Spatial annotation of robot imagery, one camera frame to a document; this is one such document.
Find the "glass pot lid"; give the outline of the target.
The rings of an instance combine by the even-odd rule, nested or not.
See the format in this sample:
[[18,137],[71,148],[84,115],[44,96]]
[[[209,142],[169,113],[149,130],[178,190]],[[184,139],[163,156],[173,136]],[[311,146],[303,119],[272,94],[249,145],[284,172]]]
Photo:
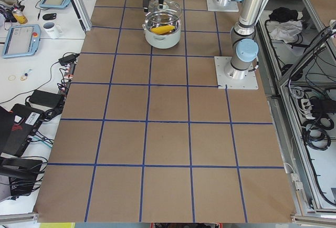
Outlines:
[[147,20],[155,23],[170,23],[180,19],[182,9],[177,2],[165,0],[163,4],[159,1],[152,1],[149,4],[148,13],[146,14]]

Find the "light green cooking pot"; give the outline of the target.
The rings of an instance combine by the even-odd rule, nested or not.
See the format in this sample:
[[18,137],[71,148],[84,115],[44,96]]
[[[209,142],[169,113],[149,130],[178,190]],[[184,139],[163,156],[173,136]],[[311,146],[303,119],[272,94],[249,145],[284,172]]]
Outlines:
[[[173,25],[175,26],[175,30],[173,32],[164,34],[164,35],[157,35],[152,33],[150,29],[152,27],[164,26],[164,25]],[[155,23],[150,20],[147,20],[145,17],[145,21],[143,24],[144,29],[144,36],[146,41],[153,47],[158,49],[168,49],[175,46],[181,38],[181,20],[178,19],[174,22],[170,23]]]

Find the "black laptop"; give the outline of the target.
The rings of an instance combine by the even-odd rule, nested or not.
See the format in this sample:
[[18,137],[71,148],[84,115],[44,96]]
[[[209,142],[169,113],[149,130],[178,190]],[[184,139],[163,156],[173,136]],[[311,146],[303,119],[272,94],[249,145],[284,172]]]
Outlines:
[[11,109],[8,121],[2,119],[1,125],[9,124],[10,131],[2,132],[1,153],[21,157],[32,140],[32,136],[42,124],[44,111],[16,103]]

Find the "blue teach pendant near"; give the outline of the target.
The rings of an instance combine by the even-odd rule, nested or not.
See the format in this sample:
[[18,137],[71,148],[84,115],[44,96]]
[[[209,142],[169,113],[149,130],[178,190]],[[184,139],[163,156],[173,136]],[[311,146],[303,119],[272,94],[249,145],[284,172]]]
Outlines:
[[38,49],[41,36],[40,26],[12,26],[8,30],[2,57],[14,58],[34,55]]

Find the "white cloth pile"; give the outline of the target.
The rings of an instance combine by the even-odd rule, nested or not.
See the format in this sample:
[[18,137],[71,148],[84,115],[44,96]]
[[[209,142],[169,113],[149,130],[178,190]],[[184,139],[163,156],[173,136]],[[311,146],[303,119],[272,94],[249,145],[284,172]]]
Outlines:
[[275,26],[274,30],[270,33],[270,38],[282,40],[285,43],[294,43],[301,32],[302,22],[291,20]]

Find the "yellow corn cob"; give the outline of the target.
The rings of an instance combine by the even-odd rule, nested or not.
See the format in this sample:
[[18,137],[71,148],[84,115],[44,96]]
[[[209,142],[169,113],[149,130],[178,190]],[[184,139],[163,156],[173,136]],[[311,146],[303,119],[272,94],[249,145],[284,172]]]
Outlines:
[[175,26],[173,25],[164,25],[164,26],[158,26],[158,27],[152,27],[150,31],[152,33],[155,33],[157,35],[164,35],[170,32],[173,32],[175,30]]

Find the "black power brick large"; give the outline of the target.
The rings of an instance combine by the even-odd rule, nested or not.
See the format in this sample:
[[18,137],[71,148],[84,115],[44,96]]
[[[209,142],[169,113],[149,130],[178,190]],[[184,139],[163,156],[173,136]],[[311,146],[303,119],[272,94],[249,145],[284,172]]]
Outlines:
[[49,108],[56,108],[64,101],[64,95],[52,92],[34,90],[28,100],[30,103]]

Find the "white mug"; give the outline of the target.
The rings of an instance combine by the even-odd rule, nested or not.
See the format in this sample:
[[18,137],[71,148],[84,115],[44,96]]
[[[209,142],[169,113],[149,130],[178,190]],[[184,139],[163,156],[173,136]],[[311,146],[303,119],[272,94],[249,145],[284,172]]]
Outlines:
[[44,23],[43,29],[51,39],[57,39],[63,34],[63,30],[60,25],[57,25],[54,22]]

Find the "black power adapter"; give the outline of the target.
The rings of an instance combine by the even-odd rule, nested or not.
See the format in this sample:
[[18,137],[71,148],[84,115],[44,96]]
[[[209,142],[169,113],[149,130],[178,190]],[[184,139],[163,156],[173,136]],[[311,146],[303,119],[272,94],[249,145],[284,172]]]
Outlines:
[[69,54],[67,56],[63,56],[58,59],[58,62],[62,65],[65,66],[67,64],[72,64],[74,63],[77,58],[79,57],[80,54]]

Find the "black cloth pile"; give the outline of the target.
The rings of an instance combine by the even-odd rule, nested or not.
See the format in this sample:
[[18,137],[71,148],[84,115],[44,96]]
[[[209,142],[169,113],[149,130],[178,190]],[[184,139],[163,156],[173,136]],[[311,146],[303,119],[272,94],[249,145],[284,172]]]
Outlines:
[[298,12],[286,7],[279,7],[272,11],[272,13],[269,15],[269,19],[278,21],[280,23],[288,22],[290,20],[297,20]]

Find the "black computer mouse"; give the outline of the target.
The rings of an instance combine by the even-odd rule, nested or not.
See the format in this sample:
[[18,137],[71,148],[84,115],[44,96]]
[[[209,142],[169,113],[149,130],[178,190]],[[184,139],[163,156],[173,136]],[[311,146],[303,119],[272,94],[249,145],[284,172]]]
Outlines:
[[48,13],[43,15],[43,20],[54,20],[56,19],[57,14],[56,13]]

